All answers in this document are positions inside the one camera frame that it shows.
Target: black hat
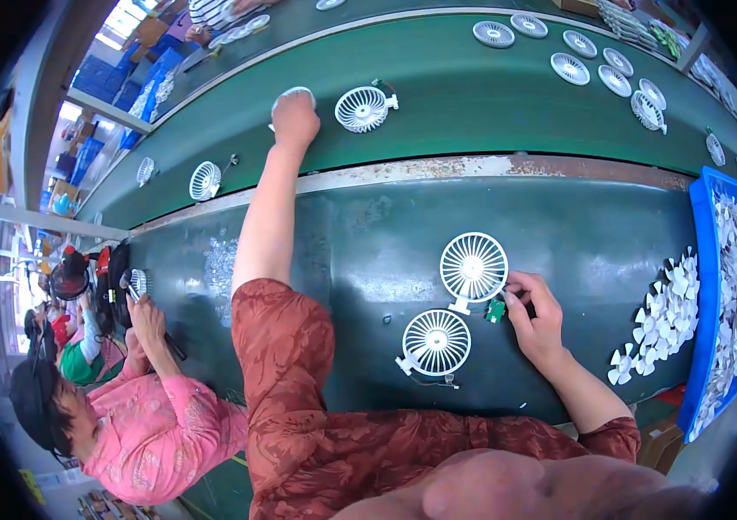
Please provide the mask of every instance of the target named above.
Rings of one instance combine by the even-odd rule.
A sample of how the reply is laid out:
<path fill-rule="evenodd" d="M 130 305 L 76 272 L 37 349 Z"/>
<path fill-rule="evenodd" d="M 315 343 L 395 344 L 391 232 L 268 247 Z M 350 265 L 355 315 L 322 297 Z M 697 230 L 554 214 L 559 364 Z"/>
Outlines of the black hat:
<path fill-rule="evenodd" d="M 10 376 L 10 401 L 21 428 L 55 457 L 71 456 L 71 441 L 65 430 L 71 415 L 60 409 L 54 397 L 61 376 L 56 367 L 37 356 L 22 361 Z"/>

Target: pink floral shirt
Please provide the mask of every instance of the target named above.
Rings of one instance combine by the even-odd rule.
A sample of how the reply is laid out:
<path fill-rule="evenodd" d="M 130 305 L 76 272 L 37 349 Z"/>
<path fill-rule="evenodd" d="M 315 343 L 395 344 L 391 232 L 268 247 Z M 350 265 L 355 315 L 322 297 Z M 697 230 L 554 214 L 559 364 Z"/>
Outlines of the pink floral shirt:
<path fill-rule="evenodd" d="M 101 418 L 82 472 L 127 504 L 162 504 L 247 447 L 247 410 L 184 375 L 138 375 L 126 362 L 88 394 Z"/>

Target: metal frame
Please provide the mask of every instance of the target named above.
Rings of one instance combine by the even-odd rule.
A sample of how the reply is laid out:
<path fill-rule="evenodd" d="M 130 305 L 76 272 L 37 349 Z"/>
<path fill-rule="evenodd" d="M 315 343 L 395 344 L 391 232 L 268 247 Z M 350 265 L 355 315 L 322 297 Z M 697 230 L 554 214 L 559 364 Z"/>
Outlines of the metal frame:
<path fill-rule="evenodd" d="M 384 15 L 379 15 L 379 16 L 371 16 L 368 18 L 363 18 L 361 20 L 356 20 L 354 22 L 349 22 L 349 23 L 338 25 L 338 26 L 329 27 L 321 31 L 314 32 L 312 34 L 302 36 L 301 38 L 297 38 L 295 40 L 292 40 L 291 42 L 287 42 L 283 45 L 280 45 L 279 47 L 270 49 L 269 51 L 264 52 L 257 57 L 253 57 L 249 59 L 247 62 L 239 64 L 237 67 L 225 72 L 224 74 L 217 76 L 216 78 L 212 79 L 211 81 L 208 81 L 207 83 L 202 85 L 200 88 L 190 93 L 183 101 L 181 101 L 180 103 L 175 105 L 171 110 L 166 112 L 166 114 L 164 114 L 158 120 L 156 120 L 155 123 L 151 124 L 149 131 L 141 132 L 144 134 L 142 138 L 145 138 L 146 136 L 148 136 L 149 134 L 157 130 L 158 127 L 163 125 L 167 120 L 171 119 L 177 112 L 183 110 L 192 101 L 195 101 L 197 98 L 201 97 L 202 95 L 207 93 L 209 90 L 215 88 L 216 86 L 218 86 L 218 84 L 282 52 L 287 52 L 291 49 L 294 49 L 295 47 L 299 47 L 300 45 L 304 45 L 305 43 L 318 40 L 325 36 L 330 36 L 330 35 L 337 34 L 340 32 L 343 33 L 343 32 L 356 29 L 356 28 L 360 28 L 363 26 L 375 25 L 378 23 L 391 22 L 391 21 L 402 20 L 402 19 L 407 19 L 407 18 L 417 18 L 417 17 L 423 17 L 423 16 L 441 16 L 441 15 L 448 15 L 448 14 L 496 14 L 496 15 L 503 15 L 503 16 L 511 16 L 514 14 L 527 14 L 527 15 L 535 16 L 545 21 L 562 23 L 568 26 L 574 26 L 584 31 L 590 31 L 592 33 L 602 34 L 603 36 L 613 38 L 614 40 L 622 44 L 625 44 L 632 48 L 636 48 L 640 52 L 645 52 L 646 54 L 649 54 L 650 56 L 661 60 L 666 65 L 669 65 L 670 67 L 675 68 L 676 70 L 680 70 L 678 68 L 677 63 L 673 62 L 672 60 L 661 55 L 658 52 L 647 51 L 646 49 L 643 49 L 641 47 L 635 47 L 628 42 L 624 42 L 623 40 L 620 39 L 619 36 L 615 35 L 611 31 L 603 29 L 602 27 L 594 26 L 594 25 L 584 23 L 584 22 L 579 22 L 578 20 L 573 20 L 571 18 L 564 17 L 564 16 L 557 16 L 557 15 L 545 14 L 545 13 L 536 13 L 536 12 L 531 12 L 531 11 L 523 11 L 521 9 L 508 9 L 508 8 L 502 8 L 502 7 L 436 7 L 436 8 L 430 8 L 430 9 L 417 9 L 417 10 L 410 10 L 410 11 L 402 11 L 400 13 L 390 13 L 390 14 L 384 14 Z M 706 28 L 703 27 L 703 25 L 700 26 L 699 28 L 704 29 L 706 31 Z M 695 81 L 696 84 L 698 84 L 698 86 L 701 87 L 705 92 L 709 93 L 711 96 L 717 99 L 717 95 L 715 94 L 715 92 L 711 91 L 709 88 L 707 88 L 706 85 L 704 85 L 702 82 L 694 78 L 688 71 L 685 72 L 685 75 L 690 80 Z M 84 200 L 80 202 L 79 210 L 81 210 L 82 207 L 85 205 L 85 203 L 89 199 L 91 199 L 97 187 L 102 184 L 105 178 L 108 177 L 108 175 L 120 164 L 120 161 L 122 161 L 130 152 L 131 151 L 127 151 L 126 153 L 117 157 L 114 160 L 114 162 L 112 162 L 112 164 L 109 166 L 108 170 L 104 173 L 104 175 L 100 176 L 99 181 L 97 181 L 96 184 L 92 187 L 92 189 L 90 190 L 88 195 L 84 198 Z"/>
<path fill-rule="evenodd" d="M 692 66 L 698 61 L 698 57 L 704 52 L 704 48 L 707 47 L 707 43 L 710 42 L 712 36 L 707 30 L 707 27 L 701 23 L 692 35 L 692 39 L 689 41 L 689 45 L 681 53 L 681 57 L 678 58 L 676 67 L 681 74 L 689 74 L 692 70 Z"/>
<path fill-rule="evenodd" d="M 296 182 L 296 194 L 387 182 L 487 176 L 571 176 L 632 182 L 684 192 L 695 180 L 689 175 L 621 161 L 569 156 L 529 156 L 518 153 L 509 156 L 451 156 L 385 161 L 367 166 L 341 168 L 300 177 Z M 131 230 L 131 234 L 135 236 L 165 225 L 249 204 L 253 199 L 253 193 L 255 187 L 192 205 L 139 225 Z"/>
<path fill-rule="evenodd" d="M 91 94 L 86 94 L 85 92 L 75 88 L 68 89 L 65 99 L 79 107 L 93 110 L 98 116 L 103 116 L 106 119 L 112 120 L 126 128 L 137 130 L 141 134 L 150 134 L 154 128 L 148 121 L 132 116 L 125 110 L 121 110 L 114 105 L 93 97 Z"/>
<path fill-rule="evenodd" d="M 105 225 L 89 224 L 88 222 L 74 221 L 55 214 L 44 214 L 37 211 L 28 211 L 9 205 L 0 204 L 0 221 L 21 223 L 42 230 L 59 231 L 61 233 L 83 234 L 98 236 L 102 239 L 122 241 L 129 237 L 126 230 L 118 230 Z"/>

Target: human hand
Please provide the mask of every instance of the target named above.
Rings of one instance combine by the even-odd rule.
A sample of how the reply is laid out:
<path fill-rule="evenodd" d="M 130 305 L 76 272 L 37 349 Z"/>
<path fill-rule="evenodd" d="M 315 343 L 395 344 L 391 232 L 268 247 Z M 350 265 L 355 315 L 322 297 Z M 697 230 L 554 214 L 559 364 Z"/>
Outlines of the human hand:
<path fill-rule="evenodd" d="M 125 346 L 128 348 L 129 356 L 132 359 L 137 361 L 146 359 L 146 351 L 143 349 L 143 345 L 140 344 L 140 340 L 137 339 L 134 327 L 125 331 Z"/>
<path fill-rule="evenodd" d="M 207 27 L 192 25 L 186 30 L 184 39 L 187 40 L 187 42 L 195 42 L 198 45 L 203 46 L 209 43 L 209 40 L 212 39 L 211 36 L 212 32 Z"/>
<path fill-rule="evenodd" d="M 294 91 L 279 98 L 273 110 L 276 144 L 303 154 L 320 131 L 320 119 L 313 111 L 313 99 L 307 91 Z"/>
<path fill-rule="evenodd" d="M 80 299 L 76 302 L 76 312 L 78 314 L 82 314 L 84 309 L 91 308 L 91 297 L 88 296 L 88 292 L 89 291 L 82 293 Z"/>
<path fill-rule="evenodd" d="M 234 15 L 240 15 L 245 11 L 249 11 L 253 7 L 260 6 L 263 3 L 276 3 L 279 0 L 235 0 L 233 8 L 230 12 Z"/>
<path fill-rule="evenodd" d="M 130 295 L 126 295 L 126 303 L 131 317 L 130 330 L 140 342 L 145 353 L 151 357 L 158 348 L 166 348 L 166 317 L 149 295 L 143 295 L 136 302 Z"/>
<path fill-rule="evenodd" d="M 520 350 L 547 378 L 567 352 L 562 347 L 562 308 L 540 275 L 510 271 L 503 294 Z M 536 310 L 533 319 L 525 308 L 531 302 Z"/>

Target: person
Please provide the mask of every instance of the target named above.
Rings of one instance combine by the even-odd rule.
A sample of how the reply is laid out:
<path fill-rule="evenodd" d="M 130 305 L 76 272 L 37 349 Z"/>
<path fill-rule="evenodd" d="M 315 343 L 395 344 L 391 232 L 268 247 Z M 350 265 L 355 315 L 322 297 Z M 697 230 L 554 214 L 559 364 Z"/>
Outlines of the person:
<path fill-rule="evenodd" d="M 48 346 L 42 341 L 43 324 L 50 316 L 40 305 L 27 311 L 25 333 L 38 340 L 38 348 Z M 103 337 L 91 309 L 89 293 L 85 292 L 75 307 L 75 317 L 69 312 L 50 319 L 53 330 L 53 349 L 45 359 L 55 363 L 59 372 L 80 386 L 105 383 L 123 369 L 125 354 L 112 338 Z"/>
<path fill-rule="evenodd" d="M 195 42 L 204 47 L 210 40 L 223 32 L 241 16 L 251 13 L 261 6 L 274 4 L 280 0 L 189 0 L 189 17 L 192 26 L 186 30 L 184 38 L 187 42 Z M 225 17 L 225 6 L 231 16 Z"/>
<path fill-rule="evenodd" d="M 238 239 L 232 337 L 249 407 L 253 519 L 662 518 L 699 495 L 634 464 L 629 409 L 562 346 L 562 312 L 539 275 L 504 296 L 519 348 L 558 392 L 578 440 L 528 417 L 439 410 L 329 413 L 331 320 L 291 290 L 296 178 L 320 129 L 307 92 L 281 97 L 275 144 Z M 532 303 L 536 316 L 525 306 Z"/>
<path fill-rule="evenodd" d="M 113 380 L 85 393 L 32 357 L 13 369 L 10 401 L 42 449 L 77 457 L 84 474 L 128 504 L 156 505 L 246 448 L 246 409 L 181 373 L 166 347 L 166 318 L 148 296 L 128 305 L 134 327 Z"/>

